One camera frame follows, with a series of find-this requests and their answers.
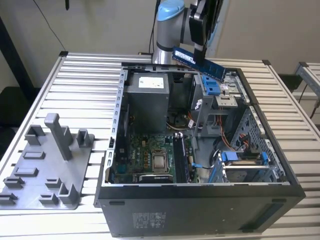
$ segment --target sticker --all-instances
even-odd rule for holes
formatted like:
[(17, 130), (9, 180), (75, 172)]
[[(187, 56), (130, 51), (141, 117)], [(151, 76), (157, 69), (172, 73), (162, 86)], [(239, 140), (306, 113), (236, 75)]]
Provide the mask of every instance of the sticker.
[(192, 127), (194, 126), (194, 123), (195, 123), (195, 121), (193, 121), (192, 119), (190, 119), (189, 124), (188, 124), (188, 127), (189, 127), (190, 129), (192, 129)]
[(224, 84), (220, 84), (220, 88), (222, 90), (228, 90), (228, 86), (227, 85), (224, 85)]
[(132, 217), (135, 229), (163, 229), (165, 227), (165, 212), (133, 212)]
[(188, 55), (185, 55), (184, 53), (182, 52), (179, 52), (179, 51), (175, 51), (175, 55), (184, 59), (184, 60), (187, 60), (188, 62), (192, 63), (192, 64), (196, 64), (196, 62), (194, 61), (193, 57), (191, 56), (188, 56)]
[(162, 77), (141, 76), (139, 78), (139, 88), (163, 89), (164, 79)]

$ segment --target blue ram stick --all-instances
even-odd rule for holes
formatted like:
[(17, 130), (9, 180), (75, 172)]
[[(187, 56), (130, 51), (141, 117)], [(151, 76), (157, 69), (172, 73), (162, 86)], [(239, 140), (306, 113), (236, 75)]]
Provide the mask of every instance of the blue ram stick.
[(203, 65), (199, 66), (194, 61), (194, 55), (191, 52), (176, 46), (173, 47), (172, 58), (204, 75), (214, 78), (222, 83), (224, 82), (227, 71), (225, 67), (219, 64), (205, 59)]

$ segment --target motherboard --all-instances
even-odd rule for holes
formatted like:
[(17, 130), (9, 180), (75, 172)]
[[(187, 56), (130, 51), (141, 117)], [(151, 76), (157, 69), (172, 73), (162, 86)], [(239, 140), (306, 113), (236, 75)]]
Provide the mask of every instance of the motherboard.
[[(183, 138), (185, 165), (188, 166), (189, 182), (196, 181), (196, 170), (192, 169), (194, 151), (189, 136)], [(116, 184), (152, 183), (162, 178), (161, 183), (176, 183), (177, 172), (174, 137), (165, 135), (131, 135), (126, 162), (117, 162), (115, 166)]]

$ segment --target metal grating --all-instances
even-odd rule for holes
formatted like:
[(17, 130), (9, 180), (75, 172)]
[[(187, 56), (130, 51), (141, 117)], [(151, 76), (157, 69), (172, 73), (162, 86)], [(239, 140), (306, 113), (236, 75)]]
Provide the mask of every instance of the metal grating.
[[(12, 171), (19, 150), (26, 144), (21, 136), (29, 124), (42, 122), (48, 112), (58, 112), (61, 124), (87, 128), (95, 134), (93, 150), (76, 210), (1, 210), (0, 236), (10, 239), (42, 240), (111, 239), (100, 208), (93, 207), (99, 164), (107, 148), (121, 62), (150, 62), (143, 55), (105, 55), (69, 53), (60, 57), (31, 107), (25, 121), (0, 161), (1, 179)], [(271, 228), (255, 235), (214, 236), (214, 239), (286, 239), (320, 238), (320, 137), (315, 126), (297, 104), (270, 66), (262, 61), (215, 59), (225, 67), (241, 68), (250, 83), (269, 124), (306, 198), (288, 211)], [(213, 236), (167, 237), (166, 239), (212, 239)]]
[(320, 98), (320, 63), (300, 62), (296, 72)]

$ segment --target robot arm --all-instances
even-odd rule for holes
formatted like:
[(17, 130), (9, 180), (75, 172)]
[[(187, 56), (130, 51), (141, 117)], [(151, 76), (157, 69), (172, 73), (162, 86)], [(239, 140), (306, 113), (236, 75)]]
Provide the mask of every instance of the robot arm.
[(185, 8), (183, 0), (165, 0), (158, 8), (155, 64), (171, 64), (173, 47), (194, 45), (194, 61), (202, 65), (223, 0), (198, 0)]
[(189, 16), (191, 40), (194, 42), (193, 60), (201, 65), (208, 42), (217, 24), (223, 0), (198, 0)]

